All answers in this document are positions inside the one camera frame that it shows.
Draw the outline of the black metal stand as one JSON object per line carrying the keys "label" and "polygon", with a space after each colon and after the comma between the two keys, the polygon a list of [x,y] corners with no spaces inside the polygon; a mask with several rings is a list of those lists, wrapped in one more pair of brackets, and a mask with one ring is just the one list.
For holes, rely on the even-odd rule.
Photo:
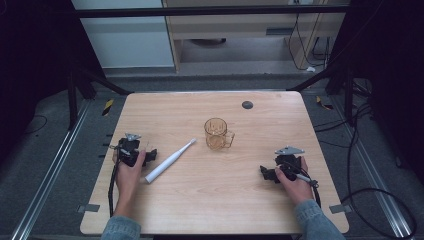
{"label": "black metal stand", "polygon": [[326,69],[312,76],[303,83],[288,88],[288,91],[301,92],[322,79],[328,79],[325,91],[334,95],[344,90],[344,117],[350,126],[353,120],[353,70],[348,63],[332,63]]}
{"label": "black metal stand", "polygon": [[131,91],[125,90],[112,82],[108,81],[105,77],[101,77],[94,72],[87,70],[81,66],[72,64],[68,70],[67,76],[67,92],[69,104],[69,127],[73,129],[78,122],[78,107],[76,91],[79,91],[84,99],[93,99],[96,96],[96,90],[91,82],[99,83],[119,95],[129,95]]}

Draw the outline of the person's right hand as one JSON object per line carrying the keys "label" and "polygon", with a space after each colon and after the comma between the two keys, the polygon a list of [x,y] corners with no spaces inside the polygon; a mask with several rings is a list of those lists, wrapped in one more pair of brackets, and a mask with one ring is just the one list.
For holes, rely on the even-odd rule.
{"label": "person's right hand", "polygon": [[275,173],[295,206],[314,199],[311,186],[306,181],[301,179],[290,181],[279,167],[275,168]]}

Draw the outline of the light wooden desk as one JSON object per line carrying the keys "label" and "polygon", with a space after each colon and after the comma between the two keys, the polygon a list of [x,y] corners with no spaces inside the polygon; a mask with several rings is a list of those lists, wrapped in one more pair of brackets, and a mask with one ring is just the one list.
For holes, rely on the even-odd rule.
{"label": "light wooden desk", "polygon": [[[350,0],[161,0],[165,7],[337,5]],[[338,36],[343,13],[170,16],[170,38],[283,37],[296,67],[311,65],[314,43]]]}

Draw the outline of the black curtain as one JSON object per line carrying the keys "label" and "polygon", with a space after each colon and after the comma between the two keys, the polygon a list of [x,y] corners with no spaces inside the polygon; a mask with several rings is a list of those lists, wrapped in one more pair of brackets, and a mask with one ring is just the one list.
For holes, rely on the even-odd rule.
{"label": "black curtain", "polygon": [[372,84],[371,103],[404,165],[424,185],[424,0],[350,0],[332,61]]}
{"label": "black curtain", "polygon": [[0,168],[38,102],[67,88],[63,47],[78,65],[104,75],[81,21],[58,15],[74,9],[71,0],[0,0]]}

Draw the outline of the yellow black tape strip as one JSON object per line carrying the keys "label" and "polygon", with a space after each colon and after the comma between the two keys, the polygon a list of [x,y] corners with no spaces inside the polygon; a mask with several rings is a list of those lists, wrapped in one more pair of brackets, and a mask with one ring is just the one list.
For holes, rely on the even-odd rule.
{"label": "yellow black tape strip", "polygon": [[328,96],[317,96],[316,103],[326,110],[333,110],[333,104]]}
{"label": "yellow black tape strip", "polygon": [[108,113],[110,112],[110,109],[111,109],[113,103],[114,103],[114,99],[108,99],[106,101],[105,106],[104,106],[103,111],[102,111],[102,114],[101,114],[102,116],[107,116],[108,115]]}

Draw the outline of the amber transparent cup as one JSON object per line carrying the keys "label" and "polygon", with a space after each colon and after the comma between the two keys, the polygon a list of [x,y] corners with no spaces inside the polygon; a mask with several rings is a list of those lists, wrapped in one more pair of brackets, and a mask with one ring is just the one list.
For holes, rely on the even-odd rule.
{"label": "amber transparent cup", "polygon": [[228,129],[228,125],[222,118],[210,118],[204,124],[205,140],[212,150],[230,148],[235,133]]}

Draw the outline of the grey metal table bracket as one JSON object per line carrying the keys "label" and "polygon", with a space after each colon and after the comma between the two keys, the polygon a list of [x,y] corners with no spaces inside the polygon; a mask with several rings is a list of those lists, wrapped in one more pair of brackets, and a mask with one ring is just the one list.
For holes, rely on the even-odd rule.
{"label": "grey metal table bracket", "polygon": [[329,207],[330,211],[332,214],[336,214],[336,213],[350,213],[352,211],[352,208],[350,205],[343,205],[343,204],[339,204],[339,205],[332,205]]}
{"label": "grey metal table bracket", "polygon": [[98,212],[100,209],[100,205],[97,204],[86,204],[86,205],[79,205],[77,207],[78,213],[85,213],[85,212]]}

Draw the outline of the white electric toothbrush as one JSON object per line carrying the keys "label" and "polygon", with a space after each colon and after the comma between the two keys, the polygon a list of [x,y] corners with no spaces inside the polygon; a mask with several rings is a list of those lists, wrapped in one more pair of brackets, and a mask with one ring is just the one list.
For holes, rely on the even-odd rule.
{"label": "white electric toothbrush", "polygon": [[167,157],[161,164],[153,169],[146,177],[147,183],[152,183],[158,176],[160,176],[165,170],[167,170],[179,157],[194,143],[196,139],[191,139],[187,144],[181,147],[179,150]]}

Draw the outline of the black horizontal frame bar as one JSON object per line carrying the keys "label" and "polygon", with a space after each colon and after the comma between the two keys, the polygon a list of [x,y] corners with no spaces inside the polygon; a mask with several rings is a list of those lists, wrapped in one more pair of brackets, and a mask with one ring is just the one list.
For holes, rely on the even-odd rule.
{"label": "black horizontal frame bar", "polygon": [[344,13],[350,5],[286,5],[286,6],[207,6],[136,9],[74,10],[79,18],[209,16],[248,14]]}

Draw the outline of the white cabinet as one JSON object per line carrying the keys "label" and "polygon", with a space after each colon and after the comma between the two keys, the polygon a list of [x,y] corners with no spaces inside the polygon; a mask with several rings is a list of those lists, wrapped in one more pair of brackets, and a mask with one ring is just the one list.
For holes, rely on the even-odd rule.
{"label": "white cabinet", "polygon": [[[161,0],[71,0],[76,10],[162,8]],[[164,17],[83,18],[103,69],[173,67]]]}

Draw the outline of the person's left hand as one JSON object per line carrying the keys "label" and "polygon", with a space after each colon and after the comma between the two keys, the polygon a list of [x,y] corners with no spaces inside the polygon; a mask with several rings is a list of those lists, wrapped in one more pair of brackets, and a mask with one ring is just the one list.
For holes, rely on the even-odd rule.
{"label": "person's left hand", "polygon": [[119,163],[116,173],[116,184],[119,191],[119,202],[130,202],[133,200],[141,178],[142,165],[146,152],[142,150],[133,166]]}

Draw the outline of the aluminium floor rail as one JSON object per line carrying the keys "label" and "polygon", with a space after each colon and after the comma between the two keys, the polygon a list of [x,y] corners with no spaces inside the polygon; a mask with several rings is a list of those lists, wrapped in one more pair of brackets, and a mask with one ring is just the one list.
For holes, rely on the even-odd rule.
{"label": "aluminium floor rail", "polygon": [[30,236],[33,226],[45,205],[45,202],[53,188],[53,185],[56,182],[59,173],[61,172],[62,166],[64,165],[69,152],[80,132],[91,105],[91,100],[82,101],[81,109],[78,111],[77,120],[74,126],[67,131],[58,151],[56,152],[55,157],[52,160],[52,163],[50,164],[32,201],[30,202],[30,205],[25,211],[25,214],[13,231],[10,240],[27,240]]}
{"label": "aluminium floor rail", "polygon": [[[347,154],[348,194],[345,199],[350,202],[352,209],[356,212],[356,215],[361,219],[361,221],[379,235],[385,236],[386,238],[391,238],[392,240],[415,240],[415,233],[417,230],[417,226],[415,225],[415,217],[412,214],[408,215],[408,218],[412,221],[412,223],[409,224],[406,216],[402,212],[402,208],[404,208],[406,211],[409,211],[409,208],[407,206],[403,206],[403,202],[397,199],[396,196],[389,191],[387,184],[383,181],[383,178],[378,173],[375,165],[372,163],[370,155],[368,154],[364,143],[359,137],[359,131],[357,128],[358,117],[362,113],[366,113],[370,109],[370,106],[368,104],[360,105],[357,108],[357,112],[353,113],[354,125],[350,126],[344,117],[343,101],[339,100],[338,98],[333,98],[332,101],[335,111],[341,118],[344,129],[346,130],[347,135],[350,137]],[[352,190],[351,163],[353,159],[357,160],[360,164],[365,178],[368,181],[368,188],[361,187],[360,189]],[[382,229],[379,229],[377,224],[372,224],[370,219],[366,218],[359,211],[355,199],[360,194],[364,193],[370,193],[376,197],[378,206],[386,218],[387,224],[390,227],[390,231],[385,232]]]}

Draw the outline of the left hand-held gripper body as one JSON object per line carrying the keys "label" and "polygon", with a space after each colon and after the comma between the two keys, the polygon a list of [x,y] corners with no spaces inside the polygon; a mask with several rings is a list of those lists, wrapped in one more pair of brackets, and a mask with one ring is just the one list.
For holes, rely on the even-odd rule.
{"label": "left hand-held gripper body", "polygon": [[139,155],[139,144],[141,136],[137,134],[126,133],[118,141],[116,149],[118,150],[118,159],[126,165],[133,167]]}

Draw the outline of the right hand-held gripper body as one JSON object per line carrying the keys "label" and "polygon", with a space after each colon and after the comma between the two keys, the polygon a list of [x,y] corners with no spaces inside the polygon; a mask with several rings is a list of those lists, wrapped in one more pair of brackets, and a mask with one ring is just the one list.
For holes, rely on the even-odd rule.
{"label": "right hand-held gripper body", "polygon": [[275,154],[277,155],[275,162],[290,181],[295,181],[303,174],[301,157],[297,156],[303,152],[303,149],[295,148],[292,146],[286,146],[275,151]]}

